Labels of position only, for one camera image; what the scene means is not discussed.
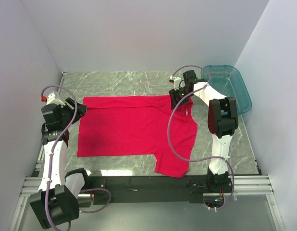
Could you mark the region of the red t shirt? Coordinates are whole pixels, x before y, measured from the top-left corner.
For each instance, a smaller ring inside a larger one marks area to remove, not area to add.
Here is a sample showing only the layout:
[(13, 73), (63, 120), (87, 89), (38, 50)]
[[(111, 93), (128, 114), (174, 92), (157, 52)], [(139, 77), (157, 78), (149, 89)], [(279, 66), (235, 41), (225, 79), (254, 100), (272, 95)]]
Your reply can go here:
[[(153, 154), (155, 172), (181, 178), (189, 163), (170, 149), (167, 127), (172, 114), (168, 95), (85, 97), (87, 113), (81, 118), (78, 134), (78, 157)], [(175, 151), (186, 159), (197, 134), (191, 115), (193, 102), (178, 107), (170, 127)]]

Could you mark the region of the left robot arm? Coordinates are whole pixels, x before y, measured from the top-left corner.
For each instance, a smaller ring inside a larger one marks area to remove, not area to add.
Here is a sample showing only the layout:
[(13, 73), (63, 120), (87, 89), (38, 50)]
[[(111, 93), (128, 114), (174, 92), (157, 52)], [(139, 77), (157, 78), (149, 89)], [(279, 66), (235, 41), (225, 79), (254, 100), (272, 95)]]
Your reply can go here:
[(88, 192), (91, 182), (83, 168), (64, 173), (69, 143), (67, 125), (82, 118), (87, 106), (71, 98), (62, 101), (54, 92), (41, 100), (46, 103), (41, 109), (45, 120), (41, 139), (45, 164), (38, 192), (30, 196), (29, 203), (46, 230), (79, 217), (78, 195)]

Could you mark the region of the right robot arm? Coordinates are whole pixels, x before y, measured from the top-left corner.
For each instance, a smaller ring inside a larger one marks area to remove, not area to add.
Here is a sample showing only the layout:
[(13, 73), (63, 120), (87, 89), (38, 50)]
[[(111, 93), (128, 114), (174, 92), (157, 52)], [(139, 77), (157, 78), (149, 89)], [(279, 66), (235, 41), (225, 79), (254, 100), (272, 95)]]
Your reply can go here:
[(229, 148), (235, 130), (238, 128), (238, 113), (234, 97), (226, 97), (214, 89), (209, 80), (197, 78), (195, 71), (183, 73), (183, 78), (170, 76), (174, 88), (169, 91), (171, 109), (173, 110), (167, 127), (167, 139), (170, 148), (180, 159), (191, 162), (190, 159), (179, 156), (174, 150), (170, 127), (175, 111), (180, 105), (188, 102), (191, 96), (197, 96), (208, 106), (208, 129), (212, 134), (212, 152), (206, 175), (206, 188), (211, 192), (219, 191), (228, 185), (233, 185), (234, 180), (229, 178)]

